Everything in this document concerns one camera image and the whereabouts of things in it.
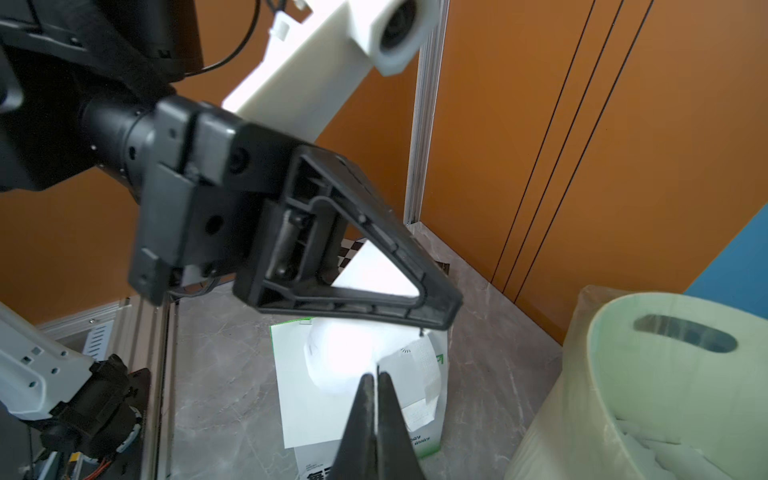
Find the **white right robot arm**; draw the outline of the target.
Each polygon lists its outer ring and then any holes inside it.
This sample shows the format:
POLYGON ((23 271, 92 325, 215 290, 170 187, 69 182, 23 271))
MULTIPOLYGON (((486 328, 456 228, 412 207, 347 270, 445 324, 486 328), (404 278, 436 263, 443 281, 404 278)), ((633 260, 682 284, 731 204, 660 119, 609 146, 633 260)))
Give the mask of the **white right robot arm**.
MULTIPOLYGON (((155 451, 158 390, 147 368, 129 371, 121 358, 97 361, 46 336, 7 306, 1 308, 1 403, 40 433, 43 446, 80 453, 98 463, 93 479, 118 472, 123 461, 155 451)), ((421 479, 419 465, 386 372, 359 382, 327 479, 421 479)))

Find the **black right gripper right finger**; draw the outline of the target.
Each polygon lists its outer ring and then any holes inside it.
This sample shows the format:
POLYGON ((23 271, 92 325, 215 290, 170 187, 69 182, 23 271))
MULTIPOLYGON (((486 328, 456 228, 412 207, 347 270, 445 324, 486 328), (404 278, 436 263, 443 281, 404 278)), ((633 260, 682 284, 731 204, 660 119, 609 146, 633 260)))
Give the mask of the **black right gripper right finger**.
POLYGON ((384 480, 425 480, 387 372, 377 378, 377 475, 384 480))

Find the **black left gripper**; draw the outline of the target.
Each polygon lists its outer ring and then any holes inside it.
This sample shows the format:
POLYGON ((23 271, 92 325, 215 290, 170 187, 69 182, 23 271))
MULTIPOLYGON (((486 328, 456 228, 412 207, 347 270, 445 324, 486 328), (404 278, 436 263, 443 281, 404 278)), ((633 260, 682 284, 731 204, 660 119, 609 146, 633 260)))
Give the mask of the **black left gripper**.
POLYGON ((153 133, 129 272, 145 300, 238 269, 234 295, 262 313, 453 324, 462 295, 446 267, 353 162, 179 96, 157 104, 153 133), (366 247, 406 292, 344 280, 366 247))

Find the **white receipt paper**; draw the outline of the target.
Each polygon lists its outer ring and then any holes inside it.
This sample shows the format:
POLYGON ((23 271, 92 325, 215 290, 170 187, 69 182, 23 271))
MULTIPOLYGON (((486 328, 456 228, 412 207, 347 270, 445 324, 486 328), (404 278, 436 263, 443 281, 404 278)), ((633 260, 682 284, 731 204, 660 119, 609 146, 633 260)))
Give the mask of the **white receipt paper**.
MULTIPOLYGON (((365 241, 333 286, 364 294, 416 298, 414 283, 372 241, 365 241)), ((312 320, 304 355, 314 385, 330 395, 352 394, 360 378, 373 374, 384 357, 416 340, 417 327, 395 320, 375 320, 358 312, 312 320)))

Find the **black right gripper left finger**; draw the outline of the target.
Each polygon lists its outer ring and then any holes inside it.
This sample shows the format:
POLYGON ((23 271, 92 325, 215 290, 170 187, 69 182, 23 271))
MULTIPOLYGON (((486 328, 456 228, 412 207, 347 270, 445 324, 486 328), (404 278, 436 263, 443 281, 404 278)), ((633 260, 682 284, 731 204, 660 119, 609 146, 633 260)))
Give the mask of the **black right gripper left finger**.
POLYGON ((361 377, 329 479, 377 479, 376 386, 361 377))

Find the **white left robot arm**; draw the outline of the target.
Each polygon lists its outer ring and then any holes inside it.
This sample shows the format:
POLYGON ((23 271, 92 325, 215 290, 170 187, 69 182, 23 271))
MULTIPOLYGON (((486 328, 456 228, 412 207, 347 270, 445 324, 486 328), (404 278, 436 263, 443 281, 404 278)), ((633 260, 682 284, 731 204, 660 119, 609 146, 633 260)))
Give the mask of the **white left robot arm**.
POLYGON ((308 1, 214 106, 191 1, 5 1, 1 187, 42 191, 98 167, 140 207, 130 285, 153 304, 223 277, 263 313, 447 330, 462 297, 352 161, 317 137, 371 70, 404 70, 435 1, 308 1))

